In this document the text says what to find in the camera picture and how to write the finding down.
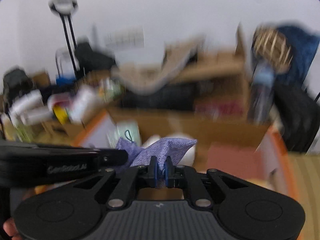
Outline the person left hand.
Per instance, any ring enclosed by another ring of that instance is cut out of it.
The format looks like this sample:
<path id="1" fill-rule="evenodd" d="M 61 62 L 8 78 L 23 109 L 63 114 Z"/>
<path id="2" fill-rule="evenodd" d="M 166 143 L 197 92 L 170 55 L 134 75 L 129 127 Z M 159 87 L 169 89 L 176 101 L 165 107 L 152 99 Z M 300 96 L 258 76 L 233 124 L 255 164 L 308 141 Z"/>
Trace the person left hand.
<path id="1" fill-rule="evenodd" d="M 16 228 L 15 222 L 13 218 L 9 218 L 3 224 L 3 229 L 5 233 L 12 239 L 12 240 L 22 240 L 22 237 L 18 233 Z"/>

